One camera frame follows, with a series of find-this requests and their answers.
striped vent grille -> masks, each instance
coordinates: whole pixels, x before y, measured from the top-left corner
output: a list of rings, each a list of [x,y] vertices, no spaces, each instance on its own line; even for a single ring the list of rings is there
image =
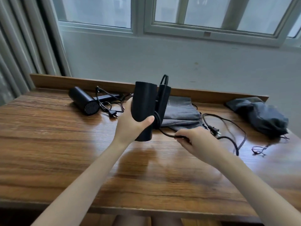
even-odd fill
[[[96,101],[96,100],[89,101],[85,106],[85,113],[87,115],[93,115],[98,112],[99,108],[100,108],[100,105],[99,105],[98,101]]]

gray curtain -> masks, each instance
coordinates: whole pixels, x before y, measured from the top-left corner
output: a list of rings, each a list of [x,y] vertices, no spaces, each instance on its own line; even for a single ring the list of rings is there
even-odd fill
[[[29,74],[71,76],[52,0],[0,0],[0,106],[34,88]]]

wall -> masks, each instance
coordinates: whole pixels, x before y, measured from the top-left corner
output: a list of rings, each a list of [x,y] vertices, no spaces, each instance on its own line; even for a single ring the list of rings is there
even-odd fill
[[[301,50],[62,31],[74,77],[269,95],[301,137]]]

flat gray pouch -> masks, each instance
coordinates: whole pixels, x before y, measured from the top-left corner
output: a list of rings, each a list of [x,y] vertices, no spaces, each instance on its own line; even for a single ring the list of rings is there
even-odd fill
[[[225,105],[249,121],[257,131],[270,138],[288,133],[288,118],[274,106],[266,105],[258,97],[234,99],[226,102]]]
[[[202,126],[201,114],[186,97],[170,96],[161,127],[169,127],[175,131],[182,128],[191,129]]]

wooden table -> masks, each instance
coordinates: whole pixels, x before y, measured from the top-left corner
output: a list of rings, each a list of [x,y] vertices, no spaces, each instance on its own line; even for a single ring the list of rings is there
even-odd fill
[[[111,143],[117,120],[109,119],[103,112],[83,116],[71,103],[66,89],[80,86],[93,91],[96,85],[108,91],[134,89],[130,83],[43,75],[32,75],[32,79],[35,90],[0,108],[2,208],[46,208]],[[222,105],[249,95],[185,89],[173,89],[172,95],[190,96],[199,111],[218,114],[240,125],[247,132],[247,141],[239,157],[301,210],[298,137],[290,133],[290,140],[270,146],[265,157],[254,156],[252,146],[265,146],[269,140]],[[232,124],[225,126],[209,117],[208,122],[224,135],[233,135],[238,143],[243,139],[241,131]],[[229,151],[233,150],[228,140],[222,141]],[[219,171],[155,130],[151,141],[134,142],[126,149],[89,211],[259,221],[243,196]]]

